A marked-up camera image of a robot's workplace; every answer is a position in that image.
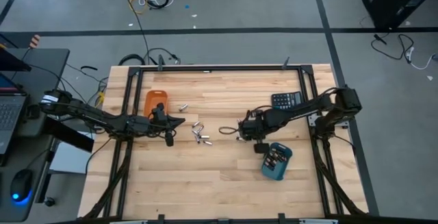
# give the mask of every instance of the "calculator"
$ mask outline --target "calculator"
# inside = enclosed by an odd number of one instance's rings
[[[272,107],[278,109],[290,109],[293,106],[302,103],[301,91],[293,93],[279,93],[271,96]]]

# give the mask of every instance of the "gray floor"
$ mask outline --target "gray floor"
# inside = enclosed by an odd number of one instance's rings
[[[0,0],[0,8],[6,1]],[[372,27],[361,0],[323,2],[331,27],[361,27],[363,18],[362,26]],[[437,4],[438,0],[427,0],[403,26],[438,26]],[[140,20],[147,29],[322,26],[315,0],[175,0],[165,10],[146,11]],[[0,25],[0,32],[115,29],[138,29],[126,0],[16,0]],[[425,65],[432,53],[438,53],[438,33],[409,35],[415,41],[417,65]],[[372,34],[333,37],[346,83],[358,90],[363,104],[357,122],[380,214],[438,219],[434,187],[438,184],[434,137],[438,62],[418,71],[404,60],[390,60],[373,51]],[[287,56],[293,63],[331,63],[324,34],[192,34],[147,39],[150,47],[175,52],[183,64],[282,63]],[[396,35],[386,40],[388,46],[379,47],[400,54]],[[98,67],[97,77],[105,77],[124,55],[145,53],[141,36],[43,37],[40,47],[69,48],[69,64]],[[86,99],[96,88],[92,80],[68,68],[64,78]],[[49,195],[58,205],[35,205],[27,223],[75,218],[83,181],[82,175],[57,175]]]

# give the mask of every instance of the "orange container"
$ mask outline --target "orange container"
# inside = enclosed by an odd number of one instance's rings
[[[146,102],[144,103],[143,115],[148,117],[152,113],[152,109],[157,107],[158,103],[163,103],[164,114],[167,114],[167,93],[164,90],[150,90],[146,94]]]

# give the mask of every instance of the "blue container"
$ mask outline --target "blue container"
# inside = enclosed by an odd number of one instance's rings
[[[276,149],[278,151],[282,151],[284,153],[284,156],[286,157],[285,162],[277,161],[275,164],[274,170],[269,169],[265,165],[266,158],[268,157],[269,153],[273,152],[272,149]],[[283,176],[285,174],[287,163],[289,163],[289,159],[292,157],[292,150],[287,148],[286,146],[279,144],[277,142],[274,142],[270,145],[269,153],[265,155],[265,160],[263,160],[263,165],[261,166],[261,172],[266,177],[269,177],[271,179],[275,180],[282,180]]]

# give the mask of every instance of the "computer mouse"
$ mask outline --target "computer mouse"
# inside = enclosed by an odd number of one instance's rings
[[[20,202],[27,198],[32,185],[32,171],[23,169],[19,171],[11,182],[11,198]]]

